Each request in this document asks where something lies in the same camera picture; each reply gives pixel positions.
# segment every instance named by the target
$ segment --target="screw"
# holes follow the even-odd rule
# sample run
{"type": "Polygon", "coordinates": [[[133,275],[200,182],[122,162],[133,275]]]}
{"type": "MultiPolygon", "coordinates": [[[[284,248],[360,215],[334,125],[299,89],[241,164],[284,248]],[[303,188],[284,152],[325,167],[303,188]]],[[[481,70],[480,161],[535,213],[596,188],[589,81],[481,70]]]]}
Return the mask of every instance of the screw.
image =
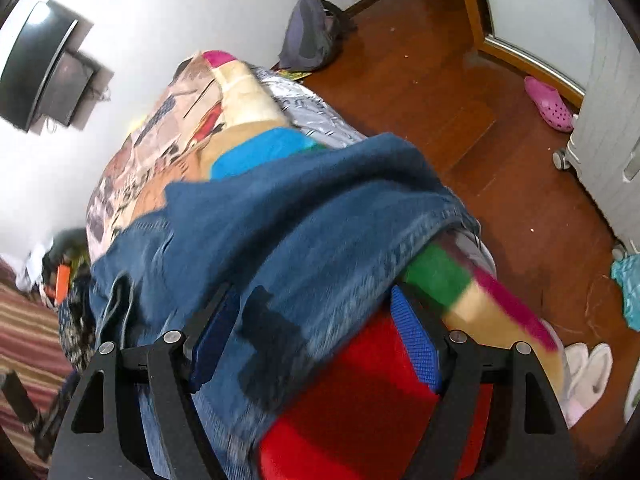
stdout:
{"type": "Polygon", "coordinates": [[[107,355],[108,353],[113,351],[114,348],[116,348],[116,345],[114,345],[111,341],[107,341],[100,345],[100,348],[98,348],[98,352],[100,352],[102,355],[107,355]]]}
{"type": "Polygon", "coordinates": [[[462,332],[462,330],[452,330],[449,332],[449,339],[451,339],[454,343],[464,343],[466,342],[466,334],[462,332]]]}
{"type": "Polygon", "coordinates": [[[167,332],[162,336],[162,339],[164,339],[165,343],[171,344],[171,343],[177,343],[178,341],[180,341],[181,337],[182,337],[182,334],[180,333],[179,330],[169,330],[169,332],[167,332]]]}
{"type": "Polygon", "coordinates": [[[523,355],[529,355],[531,353],[531,346],[524,341],[518,341],[516,343],[516,350],[523,355]]]}

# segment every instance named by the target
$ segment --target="door frame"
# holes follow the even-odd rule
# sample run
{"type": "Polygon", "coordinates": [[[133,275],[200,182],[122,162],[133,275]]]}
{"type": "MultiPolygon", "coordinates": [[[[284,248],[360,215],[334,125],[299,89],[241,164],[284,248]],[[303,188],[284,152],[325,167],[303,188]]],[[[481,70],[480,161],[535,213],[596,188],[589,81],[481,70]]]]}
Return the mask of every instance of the door frame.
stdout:
{"type": "Polygon", "coordinates": [[[476,49],[553,86],[562,97],[580,108],[584,98],[580,85],[528,52],[494,36],[488,0],[465,0],[465,6],[476,49]]]}

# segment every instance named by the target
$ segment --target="gray backpack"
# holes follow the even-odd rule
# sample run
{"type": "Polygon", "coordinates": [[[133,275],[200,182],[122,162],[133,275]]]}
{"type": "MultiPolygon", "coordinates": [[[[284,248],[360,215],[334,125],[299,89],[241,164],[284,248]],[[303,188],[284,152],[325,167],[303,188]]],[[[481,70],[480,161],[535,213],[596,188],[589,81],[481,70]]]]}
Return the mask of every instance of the gray backpack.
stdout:
{"type": "Polygon", "coordinates": [[[309,72],[330,63],[355,29],[353,20],[326,0],[298,0],[280,53],[280,68],[309,72]]]}

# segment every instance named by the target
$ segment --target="red fabric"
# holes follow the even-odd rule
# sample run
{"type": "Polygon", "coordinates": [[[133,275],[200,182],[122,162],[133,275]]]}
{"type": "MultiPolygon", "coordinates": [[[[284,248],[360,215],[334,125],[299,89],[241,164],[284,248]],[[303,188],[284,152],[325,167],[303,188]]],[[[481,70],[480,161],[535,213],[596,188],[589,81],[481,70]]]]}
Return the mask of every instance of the red fabric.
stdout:
{"type": "MultiPolygon", "coordinates": [[[[483,386],[458,478],[475,470],[491,401],[483,386]]],[[[438,401],[414,373],[388,310],[376,314],[260,443],[265,480],[390,480],[438,401]]]]}

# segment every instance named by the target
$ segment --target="denim jacket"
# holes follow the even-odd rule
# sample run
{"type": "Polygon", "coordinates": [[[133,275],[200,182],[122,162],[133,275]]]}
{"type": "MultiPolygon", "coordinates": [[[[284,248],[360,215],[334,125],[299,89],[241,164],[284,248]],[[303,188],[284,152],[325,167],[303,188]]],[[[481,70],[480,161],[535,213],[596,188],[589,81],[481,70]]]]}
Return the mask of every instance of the denim jacket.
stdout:
{"type": "MultiPolygon", "coordinates": [[[[391,134],[165,193],[164,209],[133,222],[94,263],[97,344],[149,344],[181,329],[220,283],[236,286],[240,316],[193,396],[230,479],[258,478],[252,451],[278,413],[434,235],[479,231],[420,152],[391,134]]],[[[154,468],[168,476],[144,396],[141,406],[154,468]]]]}

